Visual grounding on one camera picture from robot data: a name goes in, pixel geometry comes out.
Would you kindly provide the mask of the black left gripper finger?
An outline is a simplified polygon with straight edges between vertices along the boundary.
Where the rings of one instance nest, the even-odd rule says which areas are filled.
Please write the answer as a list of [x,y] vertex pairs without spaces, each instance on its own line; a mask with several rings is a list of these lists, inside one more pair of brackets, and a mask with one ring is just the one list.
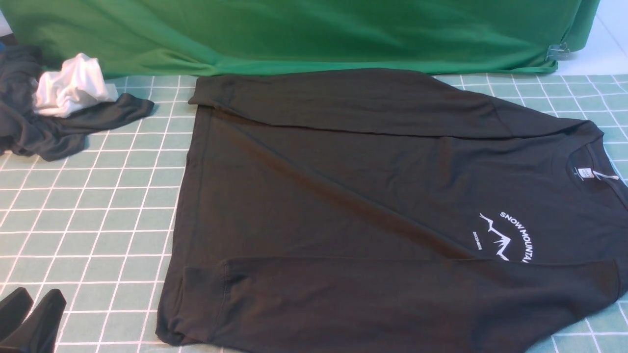
[[0,339],[4,340],[24,322],[33,306],[26,288],[18,287],[0,302]]
[[26,319],[4,340],[2,353],[53,353],[58,329],[66,306],[59,289],[50,290]]

